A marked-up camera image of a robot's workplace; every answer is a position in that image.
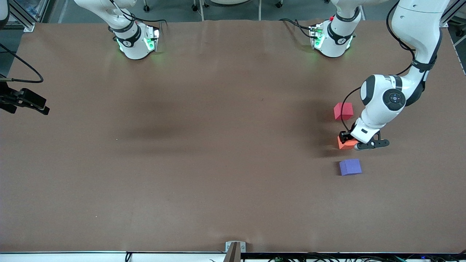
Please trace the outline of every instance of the gray floor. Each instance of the gray floor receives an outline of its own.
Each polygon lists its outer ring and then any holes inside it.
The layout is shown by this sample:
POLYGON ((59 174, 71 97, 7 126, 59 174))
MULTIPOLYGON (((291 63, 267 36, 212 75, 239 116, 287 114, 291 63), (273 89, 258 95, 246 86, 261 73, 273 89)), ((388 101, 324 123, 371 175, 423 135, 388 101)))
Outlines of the gray floor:
MULTIPOLYGON (((284 0, 284 5, 281 8, 275 6, 277 1, 262 0, 263 20, 278 20, 280 18, 293 20, 326 19, 335 13, 335 7, 332 4, 325 4, 322 0, 284 0)), ((143 11, 143 0, 139 0, 130 11, 137 17, 148 20, 166 19, 168 22, 201 21, 199 12, 193 12, 191 9, 192 0, 147 0, 147 2, 151 8, 150 12, 143 11)), ((396 0, 389 0, 380 5, 365 6, 366 18, 368 20, 384 20, 395 2, 396 0)), ((206 3, 210 5, 204 8, 206 20, 258 20, 259 0, 250 0, 235 6, 220 6, 210 2, 210 0, 206 0, 206 3)), ((46 22, 50 23, 103 23, 103 20, 97 15, 79 7, 74 0, 55 0, 48 14, 46 22)), ((22 34, 19 30, 2 30, 0 31, 0 42, 11 48, 11 50, 16 50, 22 34)), ((454 41, 458 39, 454 32, 452 37, 454 41)), ((457 50, 459 56, 466 62, 466 41, 458 45, 457 50)), ((0 73, 7 74, 12 61, 13 57, 11 55, 0 54, 0 73)))

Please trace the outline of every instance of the table top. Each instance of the table top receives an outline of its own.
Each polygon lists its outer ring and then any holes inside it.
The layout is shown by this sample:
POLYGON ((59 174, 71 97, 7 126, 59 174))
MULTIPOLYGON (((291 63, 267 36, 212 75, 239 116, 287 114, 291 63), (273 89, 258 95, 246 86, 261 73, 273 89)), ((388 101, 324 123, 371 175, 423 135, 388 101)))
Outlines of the table top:
MULTIPOLYGON (((106 27, 37 24, 22 38, 45 81, 9 85, 50 114, 0 113, 1 251, 466 245, 466 82, 446 31, 421 99, 382 129, 391 145, 356 152, 337 149, 333 107, 410 62, 383 22, 361 22, 336 59, 283 22, 206 21, 163 25, 159 52, 132 61, 106 27), (340 176, 354 158, 363 173, 340 176)), ((34 73, 15 61, 9 76, 34 73)))

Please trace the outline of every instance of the pink cube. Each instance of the pink cube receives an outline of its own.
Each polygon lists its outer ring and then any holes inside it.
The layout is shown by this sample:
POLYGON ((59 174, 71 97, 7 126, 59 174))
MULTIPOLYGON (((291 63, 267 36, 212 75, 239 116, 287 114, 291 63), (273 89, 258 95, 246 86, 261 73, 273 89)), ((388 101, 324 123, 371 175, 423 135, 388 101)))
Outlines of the pink cube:
POLYGON ((338 103, 333 108, 333 114, 335 115, 335 120, 341 120, 342 116, 343 116, 343 120, 348 120, 353 116, 353 105, 348 102, 345 102, 345 105, 343 106, 343 114, 341 114, 342 104, 343 103, 338 103))

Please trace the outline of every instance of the caster wheel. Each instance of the caster wheel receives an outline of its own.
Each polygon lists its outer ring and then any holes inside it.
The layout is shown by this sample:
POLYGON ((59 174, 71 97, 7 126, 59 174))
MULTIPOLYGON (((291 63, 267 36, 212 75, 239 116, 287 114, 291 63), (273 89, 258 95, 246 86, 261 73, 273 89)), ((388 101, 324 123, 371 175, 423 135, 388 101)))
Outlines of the caster wheel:
POLYGON ((465 32, 464 32, 463 30, 461 30, 461 31, 456 31, 455 35, 456 35, 457 37, 463 37, 463 36, 465 36, 465 32))

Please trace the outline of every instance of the purple cube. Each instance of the purple cube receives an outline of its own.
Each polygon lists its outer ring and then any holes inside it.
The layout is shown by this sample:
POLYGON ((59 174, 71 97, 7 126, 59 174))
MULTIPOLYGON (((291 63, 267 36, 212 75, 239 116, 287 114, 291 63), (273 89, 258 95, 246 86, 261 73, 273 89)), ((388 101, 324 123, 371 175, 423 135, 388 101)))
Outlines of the purple cube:
POLYGON ((347 159, 340 162, 340 171, 342 176, 346 175, 356 175, 360 174, 363 171, 361 170, 361 164, 359 159, 347 159))

